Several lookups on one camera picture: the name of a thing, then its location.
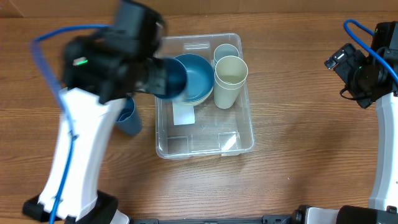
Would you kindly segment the tall blue cup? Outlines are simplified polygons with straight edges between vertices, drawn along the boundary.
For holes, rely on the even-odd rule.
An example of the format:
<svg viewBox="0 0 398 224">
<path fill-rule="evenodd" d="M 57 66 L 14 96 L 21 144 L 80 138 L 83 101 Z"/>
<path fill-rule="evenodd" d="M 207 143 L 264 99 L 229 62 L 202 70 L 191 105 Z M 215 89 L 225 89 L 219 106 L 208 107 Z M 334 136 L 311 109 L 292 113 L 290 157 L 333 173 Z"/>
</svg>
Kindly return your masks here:
<svg viewBox="0 0 398 224">
<path fill-rule="evenodd" d="M 161 61 L 166 73 L 166 93 L 155 96 L 167 101 L 183 101 L 187 97 L 187 69 L 176 58 L 162 58 Z"/>
<path fill-rule="evenodd" d="M 130 136 L 140 133 L 142 121 L 133 98 L 126 99 L 124 108 L 121 110 L 115 125 L 119 130 Z"/>
</svg>

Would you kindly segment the tall cream cup front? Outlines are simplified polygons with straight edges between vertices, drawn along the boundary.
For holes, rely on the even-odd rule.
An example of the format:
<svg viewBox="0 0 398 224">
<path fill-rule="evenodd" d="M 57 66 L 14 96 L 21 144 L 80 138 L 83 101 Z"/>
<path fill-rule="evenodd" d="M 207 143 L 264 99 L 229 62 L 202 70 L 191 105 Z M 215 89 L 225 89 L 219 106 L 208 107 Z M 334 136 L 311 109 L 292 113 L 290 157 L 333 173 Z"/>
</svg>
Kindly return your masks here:
<svg viewBox="0 0 398 224">
<path fill-rule="evenodd" d="M 215 80 L 223 88 L 241 88 L 248 76 L 246 62 L 237 56 L 225 56 L 215 66 Z"/>
</svg>

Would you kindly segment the cream bowl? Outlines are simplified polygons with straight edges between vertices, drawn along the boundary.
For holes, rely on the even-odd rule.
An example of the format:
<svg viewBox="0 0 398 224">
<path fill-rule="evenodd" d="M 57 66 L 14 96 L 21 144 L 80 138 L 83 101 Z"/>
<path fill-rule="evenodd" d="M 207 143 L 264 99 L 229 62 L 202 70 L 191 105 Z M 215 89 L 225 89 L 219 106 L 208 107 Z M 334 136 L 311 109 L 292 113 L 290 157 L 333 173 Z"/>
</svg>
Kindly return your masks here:
<svg viewBox="0 0 398 224">
<path fill-rule="evenodd" d="M 213 92 L 213 88 L 204 97 L 200 98 L 199 100 L 190 101 L 190 102 L 182 101 L 181 104 L 192 105 L 192 106 L 199 105 L 199 104 L 203 103 L 211 95 L 212 92 Z"/>
</svg>

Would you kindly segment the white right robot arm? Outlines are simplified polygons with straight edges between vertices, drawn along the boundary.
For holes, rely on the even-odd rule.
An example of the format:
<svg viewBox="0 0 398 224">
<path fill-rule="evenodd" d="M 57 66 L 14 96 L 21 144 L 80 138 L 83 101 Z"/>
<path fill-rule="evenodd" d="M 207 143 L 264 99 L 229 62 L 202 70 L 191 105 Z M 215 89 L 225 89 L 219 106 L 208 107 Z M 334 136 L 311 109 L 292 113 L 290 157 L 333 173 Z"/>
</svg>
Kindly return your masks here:
<svg viewBox="0 0 398 224">
<path fill-rule="evenodd" d="M 377 168 L 368 207 L 301 205 L 283 223 L 397 223 L 397 22 L 380 22 L 370 30 L 348 19 L 343 27 L 361 48 L 347 43 L 325 66 L 344 81 L 340 95 L 349 92 L 364 109 L 376 105 Z"/>
</svg>

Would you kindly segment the tall blue cup back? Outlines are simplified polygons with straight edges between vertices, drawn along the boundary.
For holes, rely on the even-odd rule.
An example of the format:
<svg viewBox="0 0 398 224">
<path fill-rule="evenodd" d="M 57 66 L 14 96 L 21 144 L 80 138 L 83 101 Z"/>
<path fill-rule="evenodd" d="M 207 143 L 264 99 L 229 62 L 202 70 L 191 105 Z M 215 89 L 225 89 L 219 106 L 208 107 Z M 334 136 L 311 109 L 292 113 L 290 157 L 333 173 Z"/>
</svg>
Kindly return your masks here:
<svg viewBox="0 0 398 224">
<path fill-rule="evenodd" d="M 187 97 L 187 69 L 176 58 L 162 58 L 161 61 L 166 73 L 166 93 L 155 96 L 167 101 L 183 101 Z"/>
</svg>

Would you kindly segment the tall cream cup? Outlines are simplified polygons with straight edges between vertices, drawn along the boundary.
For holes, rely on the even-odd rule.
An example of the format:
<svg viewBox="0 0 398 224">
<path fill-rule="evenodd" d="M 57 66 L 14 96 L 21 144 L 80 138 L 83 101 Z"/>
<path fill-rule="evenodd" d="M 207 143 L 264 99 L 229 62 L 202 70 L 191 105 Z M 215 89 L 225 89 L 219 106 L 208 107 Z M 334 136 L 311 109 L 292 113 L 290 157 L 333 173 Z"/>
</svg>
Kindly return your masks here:
<svg viewBox="0 0 398 224">
<path fill-rule="evenodd" d="M 215 105 L 221 109 L 228 109 L 232 107 L 244 84 L 245 82 L 238 83 L 237 85 L 231 83 L 225 83 L 222 82 L 220 79 L 215 78 L 215 84 L 214 84 Z"/>
<path fill-rule="evenodd" d="M 248 76 L 246 62 L 237 56 L 225 56 L 215 66 L 215 80 L 223 88 L 241 88 Z"/>
</svg>

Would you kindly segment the tall blue cup front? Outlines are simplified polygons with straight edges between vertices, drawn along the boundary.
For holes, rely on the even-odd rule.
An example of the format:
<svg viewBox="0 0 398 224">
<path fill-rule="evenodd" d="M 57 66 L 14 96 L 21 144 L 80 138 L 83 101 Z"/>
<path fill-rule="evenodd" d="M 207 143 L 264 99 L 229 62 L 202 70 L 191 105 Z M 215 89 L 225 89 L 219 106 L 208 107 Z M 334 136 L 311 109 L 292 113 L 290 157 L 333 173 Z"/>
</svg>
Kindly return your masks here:
<svg viewBox="0 0 398 224">
<path fill-rule="evenodd" d="M 126 99 L 124 108 L 121 110 L 115 125 L 119 130 L 130 136 L 140 133 L 142 121 L 133 98 Z"/>
</svg>

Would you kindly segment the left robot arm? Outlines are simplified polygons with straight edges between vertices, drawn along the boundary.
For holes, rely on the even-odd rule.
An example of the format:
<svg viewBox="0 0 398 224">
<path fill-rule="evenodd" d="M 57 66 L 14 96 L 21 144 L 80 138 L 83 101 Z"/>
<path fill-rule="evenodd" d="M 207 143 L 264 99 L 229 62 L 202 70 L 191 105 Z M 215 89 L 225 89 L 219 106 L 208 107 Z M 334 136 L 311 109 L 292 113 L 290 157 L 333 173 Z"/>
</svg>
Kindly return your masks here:
<svg viewBox="0 0 398 224">
<path fill-rule="evenodd" d="M 61 110 L 60 129 L 47 183 L 38 197 L 41 220 L 66 223 L 129 223 L 118 200 L 98 191 L 101 164 L 115 122 L 135 92 L 164 95 L 165 63 L 155 58 L 165 21 L 153 9 L 122 1 L 112 25 L 93 24 L 63 52 L 57 80 L 40 48 L 30 50 Z"/>
</svg>

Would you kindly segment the teal blue bowl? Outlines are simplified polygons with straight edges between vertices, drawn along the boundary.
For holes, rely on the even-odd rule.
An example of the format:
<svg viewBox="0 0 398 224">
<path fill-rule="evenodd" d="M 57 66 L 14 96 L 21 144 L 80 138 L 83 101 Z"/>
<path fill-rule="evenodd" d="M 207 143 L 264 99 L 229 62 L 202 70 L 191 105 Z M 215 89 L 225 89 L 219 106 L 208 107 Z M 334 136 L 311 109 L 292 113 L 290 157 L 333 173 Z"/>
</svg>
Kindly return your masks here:
<svg viewBox="0 0 398 224">
<path fill-rule="evenodd" d="M 181 54 L 176 59 L 187 69 L 187 97 L 183 101 L 196 101 L 204 97 L 214 85 L 214 71 L 209 61 L 196 54 Z"/>
</svg>

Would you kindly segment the tall cream cup back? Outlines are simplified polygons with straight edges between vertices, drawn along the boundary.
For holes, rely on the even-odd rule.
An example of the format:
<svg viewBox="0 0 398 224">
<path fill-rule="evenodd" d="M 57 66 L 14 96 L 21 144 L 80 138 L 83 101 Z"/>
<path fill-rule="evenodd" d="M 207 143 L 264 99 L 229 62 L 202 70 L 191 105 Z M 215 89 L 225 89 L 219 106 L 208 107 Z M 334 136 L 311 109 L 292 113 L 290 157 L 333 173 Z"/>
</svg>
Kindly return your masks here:
<svg viewBox="0 0 398 224">
<path fill-rule="evenodd" d="M 231 83 L 225 83 L 222 82 L 220 79 L 215 78 L 215 84 L 214 84 L 215 105 L 221 109 L 228 109 L 232 107 L 244 84 L 245 82 L 238 83 L 237 85 Z"/>
</svg>

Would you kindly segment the small grey cup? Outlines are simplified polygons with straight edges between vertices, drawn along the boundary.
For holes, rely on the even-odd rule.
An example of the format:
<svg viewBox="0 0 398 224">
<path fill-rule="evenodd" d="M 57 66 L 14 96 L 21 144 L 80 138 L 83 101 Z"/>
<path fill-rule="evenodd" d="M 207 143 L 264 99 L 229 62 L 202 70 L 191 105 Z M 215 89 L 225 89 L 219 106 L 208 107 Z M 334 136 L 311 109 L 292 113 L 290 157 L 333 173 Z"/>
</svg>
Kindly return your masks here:
<svg viewBox="0 0 398 224">
<path fill-rule="evenodd" d="M 235 46 L 231 44 L 221 44 L 217 46 L 213 54 L 214 65 L 216 65 L 221 58 L 231 55 L 239 57 L 239 50 Z"/>
</svg>

